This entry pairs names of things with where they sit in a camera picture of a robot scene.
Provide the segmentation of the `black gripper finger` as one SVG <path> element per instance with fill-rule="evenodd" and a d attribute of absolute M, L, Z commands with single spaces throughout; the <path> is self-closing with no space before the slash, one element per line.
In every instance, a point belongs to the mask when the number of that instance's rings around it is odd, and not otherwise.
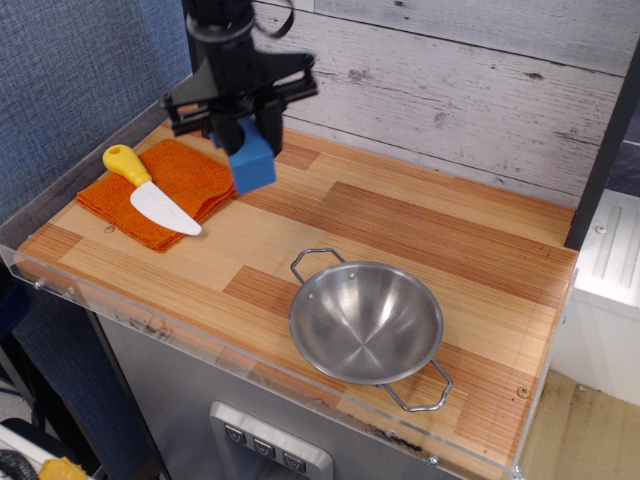
<path fill-rule="evenodd" d="M 244 145 L 245 134 L 241 121 L 245 116 L 212 114 L 209 119 L 209 137 L 217 148 L 233 155 Z"/>
<path fill-rule="evenodd" d="M 262 105 L 255 113 L 257 126 L 275 155 L 283 145 L 283 107 L 278 100 Z"/>

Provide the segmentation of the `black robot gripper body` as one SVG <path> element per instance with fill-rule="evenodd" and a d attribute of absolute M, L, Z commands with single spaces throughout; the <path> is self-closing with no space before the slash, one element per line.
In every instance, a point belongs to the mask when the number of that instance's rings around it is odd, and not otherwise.
<path fill-rule="evenodd" d="M 284 112 L 317 94 L 312 54 L 255 48 L 252 30 L 265 28 L 250 1 L 185 1 L 183 10 L 193 73 L 159 100 L 176 135 L 209 133 L 212 114 L 256 119 L 267 102 L 278 100 Z"/>

